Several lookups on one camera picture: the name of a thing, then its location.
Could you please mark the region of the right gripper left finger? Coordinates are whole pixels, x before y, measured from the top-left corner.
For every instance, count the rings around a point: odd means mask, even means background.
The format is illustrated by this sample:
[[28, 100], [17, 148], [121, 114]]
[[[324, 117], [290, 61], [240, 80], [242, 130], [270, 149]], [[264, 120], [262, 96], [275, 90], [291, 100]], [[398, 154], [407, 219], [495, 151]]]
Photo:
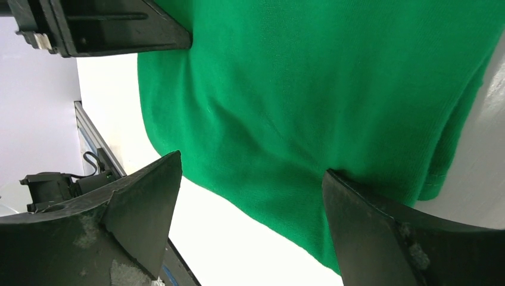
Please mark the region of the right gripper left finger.
[[1, 218], [2, 285], [114, 285], [116, 267], [161, 271], [182, 178], [181, 154], [52, 206]]

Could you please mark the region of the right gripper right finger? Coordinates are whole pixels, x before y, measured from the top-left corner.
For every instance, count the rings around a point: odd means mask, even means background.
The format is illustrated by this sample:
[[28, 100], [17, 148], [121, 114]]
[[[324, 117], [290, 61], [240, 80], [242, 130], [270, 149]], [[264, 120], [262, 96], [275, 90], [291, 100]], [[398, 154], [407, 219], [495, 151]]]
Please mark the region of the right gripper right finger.
[[323, 202], [345, 285], [503, 285], [504, 231], [442, 219], [324, 174]]

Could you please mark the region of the green t shirt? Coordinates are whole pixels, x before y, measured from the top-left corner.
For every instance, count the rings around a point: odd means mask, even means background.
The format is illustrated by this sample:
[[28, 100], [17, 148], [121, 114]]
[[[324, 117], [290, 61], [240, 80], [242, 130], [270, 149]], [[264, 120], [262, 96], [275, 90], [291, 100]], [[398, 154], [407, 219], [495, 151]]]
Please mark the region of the green t shirt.
[[339, 273], [323, 174], [435, 198], [504, 30], [503, 1], [159, 1], [189, 50], [138, 55], [163, 156]]

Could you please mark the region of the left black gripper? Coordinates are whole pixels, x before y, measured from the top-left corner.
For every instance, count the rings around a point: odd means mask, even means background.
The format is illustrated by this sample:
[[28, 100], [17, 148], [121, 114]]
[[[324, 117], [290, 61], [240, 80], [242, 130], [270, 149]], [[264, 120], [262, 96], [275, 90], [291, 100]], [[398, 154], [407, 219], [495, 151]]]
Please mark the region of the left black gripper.
[[7, 0], [17, 35], [64, 58], [190, 49], [192, 34], [155, 1]]

